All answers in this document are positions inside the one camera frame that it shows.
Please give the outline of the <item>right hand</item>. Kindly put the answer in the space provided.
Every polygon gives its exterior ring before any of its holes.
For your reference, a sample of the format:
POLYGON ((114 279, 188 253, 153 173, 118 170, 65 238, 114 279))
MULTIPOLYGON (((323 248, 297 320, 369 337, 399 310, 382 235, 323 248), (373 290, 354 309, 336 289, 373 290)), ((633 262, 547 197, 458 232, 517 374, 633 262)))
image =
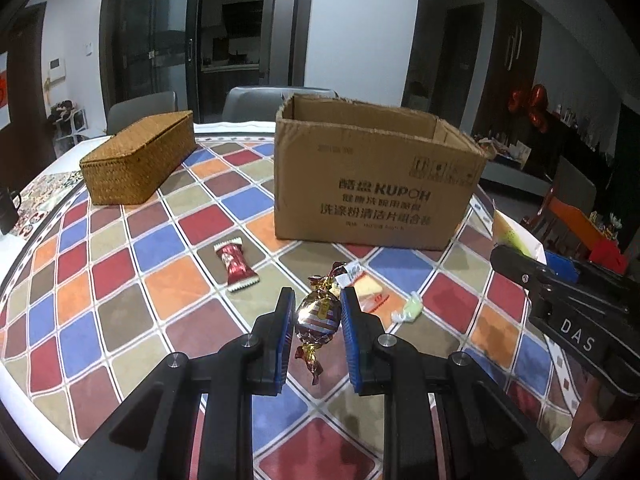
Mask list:
POLYGON ((612 457, 622 446, 634 424, 628 420, 607 422, 598 411, 600 382, 590 376, 561 450, 572 471, 581 476, 591 457, 612 457))

